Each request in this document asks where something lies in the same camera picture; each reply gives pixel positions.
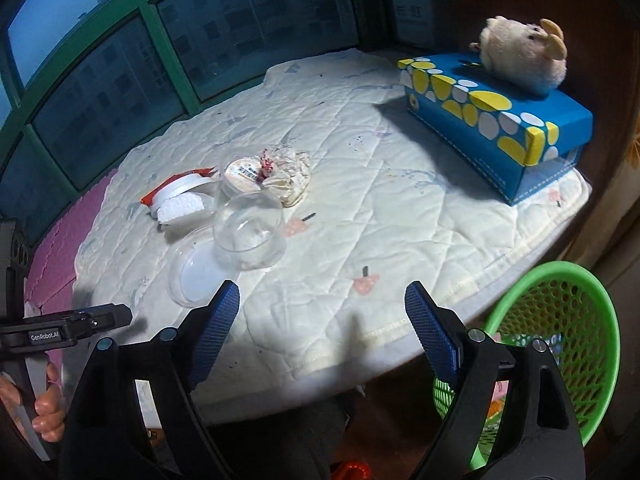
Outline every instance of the cardboard box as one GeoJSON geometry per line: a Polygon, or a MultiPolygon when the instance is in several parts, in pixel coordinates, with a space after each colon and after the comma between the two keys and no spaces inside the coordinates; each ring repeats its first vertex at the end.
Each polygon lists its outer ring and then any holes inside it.
{"type": "Polygon", "coordinates": [[[537,98],[489,76],[476,54],[398,62],[409,111],[436,131],[510,205],[575,166],[593,117],[554,90],[537,98]]]}

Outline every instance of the human hand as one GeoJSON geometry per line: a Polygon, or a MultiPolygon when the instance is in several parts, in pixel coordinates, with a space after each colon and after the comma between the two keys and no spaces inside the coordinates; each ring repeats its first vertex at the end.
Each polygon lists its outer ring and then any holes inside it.
{"type": "MultiPolygon", "coordinates": [[[[47,379],[57,381],[59,377],[58,369],[53,363],[47,365],[47,379]]],[[[26,438],[22,423],[15,414],[14,407],[22,404],[22,397],[18,389],[6,378],[0,376],[0,399],[7,412],[14,420],[15,425],[26,438]]],[[[50,384],[47,391],[36,399],[35,409],[38,416],[32,421],[33,429],[42,435],[46,442],[58,442],[62,439],[65,431],[65,412],[62,410],[62,394],[60,388],[55,384],[50,384]]]]}

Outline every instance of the blue gripper pad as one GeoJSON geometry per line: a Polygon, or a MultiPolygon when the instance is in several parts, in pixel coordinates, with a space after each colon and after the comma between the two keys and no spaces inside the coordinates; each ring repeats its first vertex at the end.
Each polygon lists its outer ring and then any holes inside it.
{"type": "Polygon", "coordinates": [[[439,380],[452,387],[458,382],[460,353],[438,320],[434,301],[420,282],[404,292],[404,309],[439,380]]]}
{"type": "Polygon", "coordinates": [[[225,342],[231,325],[238,315],[240,290],[235,283],[225,282],[213,301],[216,301],[213,313],[193,350],[193,366],[189,374],[189,384],[192,388],[209,377],[222,343],[225,342]]]}

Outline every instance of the screw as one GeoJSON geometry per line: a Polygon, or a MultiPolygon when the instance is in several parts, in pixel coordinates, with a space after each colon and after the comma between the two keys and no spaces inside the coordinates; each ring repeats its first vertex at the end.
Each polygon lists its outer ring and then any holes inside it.
{"type": "Polygon", "coordinates": [[[162,329],[162,332],[160,332],[160,339],[162,341],[173,341],[177,335],[178,331],[174,327],[170,326],[162,329]]]}
{"type": "Polygon", "coordinates": [[[471,341],[475,341],[476,343],[481,343],[486,338],[486,334],[479,328],[472,328],[467,332],[467,335],[471,341]]]}
{"type": "Polygon", "coordinates": [[[110,337],[103,337],[102,339],[100,339],[100,341],[98,341],[98,344],[96,346],[98,347],[98,350],[108,350],[112,344],[113,339],[111,339],[110,337]]]}
{"type": "Polygon", "coordinates": [[[546,343],[542,341],[542,339],[534,339],[531,344],[538,352],[544,352],[546,350],[546,343]]]}

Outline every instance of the green plastic basket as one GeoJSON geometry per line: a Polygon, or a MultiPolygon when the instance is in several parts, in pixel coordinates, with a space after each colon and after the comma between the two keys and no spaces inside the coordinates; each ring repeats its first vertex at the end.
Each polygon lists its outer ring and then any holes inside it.
{"type": "MultiPolygon", "coordinates": [[[[582,443],[595,433],[613,394],[620,362],[620,332],[613,304],[588,270],[569,262],[550,262],[530,270],[502,298],[485,332],[502,339],[518,334],[551,338],[560,334],[559,367],[574,404],[582,443]]],[[[444,418],[453,391],[435,380],[433,400],[444,418]]],[[[500,415],[488,420],[471,460],[482,467],[497,434],[500,415]]]]}

